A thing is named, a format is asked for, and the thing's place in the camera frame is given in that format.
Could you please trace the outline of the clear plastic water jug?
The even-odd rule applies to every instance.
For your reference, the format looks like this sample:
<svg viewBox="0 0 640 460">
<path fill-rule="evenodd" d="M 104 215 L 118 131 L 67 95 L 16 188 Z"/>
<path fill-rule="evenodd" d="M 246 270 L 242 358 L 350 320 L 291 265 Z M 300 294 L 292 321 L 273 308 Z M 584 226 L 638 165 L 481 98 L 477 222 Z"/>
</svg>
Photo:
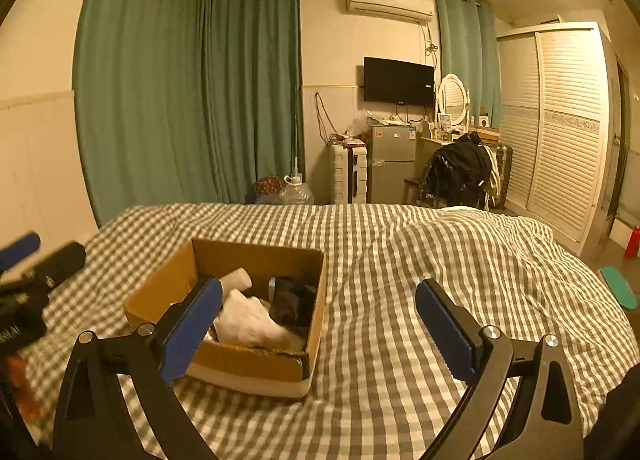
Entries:
<svg viewBox="0 0 640 460">
<path fill-rule="evenodd" d="M 294 158 L 293 173 L 284 177 L 284 183 L 280 199 L 285 206 L 310 206 L 314 203 L 314 195 L 304 181 L 303 174 L 298 171 L 297 158 Z"/>
</svg>

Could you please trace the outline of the black wall television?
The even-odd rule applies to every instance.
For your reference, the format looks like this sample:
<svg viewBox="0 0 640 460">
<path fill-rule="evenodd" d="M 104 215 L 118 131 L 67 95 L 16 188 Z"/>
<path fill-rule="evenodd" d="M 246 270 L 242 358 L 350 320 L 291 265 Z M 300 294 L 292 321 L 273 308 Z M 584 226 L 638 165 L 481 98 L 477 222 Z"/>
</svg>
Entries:
<svg viewBox="0 0 640 460">
<path fill-rule="evenodd" d="M 435 69 L 386 58 L 363 58 L 363 101 L 433 108 Z"/>
</svg>

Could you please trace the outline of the large green curtain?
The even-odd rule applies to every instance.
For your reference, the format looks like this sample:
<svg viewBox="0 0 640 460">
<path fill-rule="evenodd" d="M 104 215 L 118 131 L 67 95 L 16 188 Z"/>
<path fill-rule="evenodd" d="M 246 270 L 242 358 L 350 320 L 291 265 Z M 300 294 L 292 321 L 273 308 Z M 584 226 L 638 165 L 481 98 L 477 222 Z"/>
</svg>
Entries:
<svg viewBox="0 0 640 460">
<path fill-rule="evenodd" d="M 99 224 L 304 168 L 299 0 L 84 0 L 72 81 Z"/>
</svg>

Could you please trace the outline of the white sock bundle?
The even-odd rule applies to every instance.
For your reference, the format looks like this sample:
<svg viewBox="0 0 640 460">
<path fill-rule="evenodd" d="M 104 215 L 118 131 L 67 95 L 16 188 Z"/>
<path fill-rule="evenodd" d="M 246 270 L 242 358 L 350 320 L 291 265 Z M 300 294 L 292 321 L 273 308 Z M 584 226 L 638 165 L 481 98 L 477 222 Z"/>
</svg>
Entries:
<svg viewBox="0 0 640 460">
<path fill-rule="evenodd" d="M 275 323 L 267 307 L 256 297 L 233 290 L 213 321 L 220 343 L 266 350 L 300 352 L 305 340 Z"/>
</svg>

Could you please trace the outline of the silver mini fridge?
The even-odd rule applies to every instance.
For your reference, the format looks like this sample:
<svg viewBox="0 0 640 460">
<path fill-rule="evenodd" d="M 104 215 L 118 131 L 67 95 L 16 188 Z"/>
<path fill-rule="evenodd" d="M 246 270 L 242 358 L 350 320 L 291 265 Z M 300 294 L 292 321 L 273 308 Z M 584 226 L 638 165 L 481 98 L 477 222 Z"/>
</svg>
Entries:
<svg viewBox="0 0 640 460">
<path fill-rule="evenodd" d="M 402 202 L 405 179 L 413 176 L 416 143 L 406 125 L 375 124 L 368 141 L 370 203 Z"/>
</svg>

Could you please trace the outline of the brown cardboard box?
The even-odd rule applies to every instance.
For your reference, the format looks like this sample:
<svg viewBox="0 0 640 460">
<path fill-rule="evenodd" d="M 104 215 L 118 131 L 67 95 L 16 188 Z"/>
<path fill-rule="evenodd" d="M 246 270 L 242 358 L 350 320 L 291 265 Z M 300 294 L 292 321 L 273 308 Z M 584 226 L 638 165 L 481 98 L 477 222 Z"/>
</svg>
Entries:
<svg viewBox="0 0 640 460">
<path fill-rule="evenodd" d="M 326 309 L 326 260 L 321 251 L 193 238 L 125 302 L 131 326 L 156 323 L 201 283 L 204 324 L 181 343 L 171 371 L 246 394 L 299 399 L 317 362 Z"/>
</svg>

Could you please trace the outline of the small green curtain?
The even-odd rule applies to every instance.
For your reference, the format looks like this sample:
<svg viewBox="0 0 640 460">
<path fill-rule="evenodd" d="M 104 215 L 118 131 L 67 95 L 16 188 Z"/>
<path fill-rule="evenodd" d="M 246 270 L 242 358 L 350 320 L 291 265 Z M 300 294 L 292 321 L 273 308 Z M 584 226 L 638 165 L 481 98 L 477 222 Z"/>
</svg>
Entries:
<svg viewBox="0 0 640 460">
<path fill-rule="evenodd" d="M 494 10 L 485 0 L 435 0 L 440 69 L 455 74 L 470 92 L 473 121 L 501 121 L 501 88 Z"/>
</svg>

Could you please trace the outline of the black clothes on chair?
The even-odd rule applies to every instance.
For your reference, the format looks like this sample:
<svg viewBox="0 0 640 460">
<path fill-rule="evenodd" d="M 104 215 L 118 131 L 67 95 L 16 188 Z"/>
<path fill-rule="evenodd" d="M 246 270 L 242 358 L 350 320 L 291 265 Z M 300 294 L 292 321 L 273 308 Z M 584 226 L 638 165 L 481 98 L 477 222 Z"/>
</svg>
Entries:
<svg viewBox="0 0 640 460">
<path fill-rule="evenodd" d="M 477 132 L 436 149 L 427 159 L 416 200 L 430 208 L 488 210 L 499 198 L 501 177 L 494 153 Z"/>
</svg>

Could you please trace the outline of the brown patterned bag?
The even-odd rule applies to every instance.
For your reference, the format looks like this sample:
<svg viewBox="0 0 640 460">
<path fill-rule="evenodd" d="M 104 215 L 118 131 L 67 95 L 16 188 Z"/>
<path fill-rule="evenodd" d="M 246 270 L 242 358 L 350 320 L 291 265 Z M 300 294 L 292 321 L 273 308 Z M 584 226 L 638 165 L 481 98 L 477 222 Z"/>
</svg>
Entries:
<svg viewBox="0 0 640 460">
<path fill-rule="evenodd" d="M 280 176 L 270 175 L 259 179 L 253 185 L 256 205 L 280 205 L 285 186 L 286 183 Z"/>
</svg>

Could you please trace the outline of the red fire extinguisher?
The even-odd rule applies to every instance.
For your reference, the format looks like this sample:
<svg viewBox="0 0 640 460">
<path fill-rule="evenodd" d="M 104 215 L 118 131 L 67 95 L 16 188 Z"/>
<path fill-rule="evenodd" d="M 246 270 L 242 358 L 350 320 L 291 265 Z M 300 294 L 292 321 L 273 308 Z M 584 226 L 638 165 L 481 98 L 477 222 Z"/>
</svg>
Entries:
<svg viewBox="0 0 640 460">
<path fill-rule="evenodd" d="M 640 248 L 640 227 L 636 226 L 630 233 L 629 240 L 624 252 L 624 258 L 629 260 L 638 255 Z"/>
</svg>

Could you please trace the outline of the white suitcase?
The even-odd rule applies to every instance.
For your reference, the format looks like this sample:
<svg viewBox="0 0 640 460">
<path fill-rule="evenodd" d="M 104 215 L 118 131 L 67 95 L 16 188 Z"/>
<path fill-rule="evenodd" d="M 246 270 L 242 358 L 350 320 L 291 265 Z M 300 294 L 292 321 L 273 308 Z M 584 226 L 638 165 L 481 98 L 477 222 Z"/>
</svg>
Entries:
<svg viewBox="0 0 640 460">
<path fill-rule="evenodd" d="M 329 148 L 330 191 L 334 205 L 367 202 L 368 154 L 360 139 L 345 139 Z"/>
</svg>

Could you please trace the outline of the white louvered wardrobe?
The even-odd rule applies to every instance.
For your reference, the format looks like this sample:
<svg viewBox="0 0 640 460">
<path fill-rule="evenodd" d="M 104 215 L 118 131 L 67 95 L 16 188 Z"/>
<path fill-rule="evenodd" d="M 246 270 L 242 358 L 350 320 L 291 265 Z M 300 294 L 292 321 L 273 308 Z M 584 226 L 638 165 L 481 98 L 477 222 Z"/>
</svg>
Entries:
<svg viewBox="0 0 640 460">
<path fill-rule="evenodd" d="M 500 141 L 513 150 L 506 206 L 582 254 L 611 160 L 611 44 L 595 22 L 558 23 L 511 31 L 498 53 Z"/>
</svg>

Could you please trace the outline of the black sunglasses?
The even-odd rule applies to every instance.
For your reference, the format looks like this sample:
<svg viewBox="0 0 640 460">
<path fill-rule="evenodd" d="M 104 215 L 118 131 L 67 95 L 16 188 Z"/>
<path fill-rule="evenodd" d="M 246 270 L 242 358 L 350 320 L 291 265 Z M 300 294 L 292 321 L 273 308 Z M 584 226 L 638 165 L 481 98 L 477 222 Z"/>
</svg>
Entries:
<svg viewBox="0 0 640 460">
<path fill-rule="evenodd" d="M 269 316 L 280 326 L 305 338 L 311 325 L 317 287 L 291 277 L 276 277 L 270 283 Z"/>
</svg>

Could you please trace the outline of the white oval vanity mirror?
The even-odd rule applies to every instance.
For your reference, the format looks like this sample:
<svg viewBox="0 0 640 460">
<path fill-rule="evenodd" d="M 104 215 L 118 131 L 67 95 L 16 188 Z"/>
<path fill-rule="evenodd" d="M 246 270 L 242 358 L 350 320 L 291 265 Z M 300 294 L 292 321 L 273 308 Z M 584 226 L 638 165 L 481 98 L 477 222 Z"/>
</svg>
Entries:
<svg viewBox="0 0 640 460">
<path fill-rule="evenodd" d="M 471 113 L 470 92 L 453 72 L 442 80 L 436 98 L 436 122 L 440 128 L 465 131 L 469 127 Z"/>
</svg>

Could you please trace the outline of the grey checkered bed duvet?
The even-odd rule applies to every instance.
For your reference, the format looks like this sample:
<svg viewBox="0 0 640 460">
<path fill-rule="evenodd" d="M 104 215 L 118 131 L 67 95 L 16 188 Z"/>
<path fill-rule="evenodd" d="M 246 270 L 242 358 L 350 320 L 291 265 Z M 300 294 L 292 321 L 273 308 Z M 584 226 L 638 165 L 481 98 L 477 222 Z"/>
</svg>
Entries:
<svg viewBox="0 0 640 460">
<path fill-rule="evenodd" d="M 44 436 L 79 333 L 127 333 L 126 298 L 193 238 L 318 249 L 328 272 L 319 357 L 304 399 L 177 382 L 183 408 L 223 459 L 423 454 L 464 391 L 416 313 L 414 290 L 426 278 L 511 338 L 557 336 L 585 430 L 639 360 L 610 290 L 549 226 L 527 217 L 413 206 L 133 207 L 88 241 L 85 268 L 53 292 L 47 334 L 24 354 Z"/>
</svg>

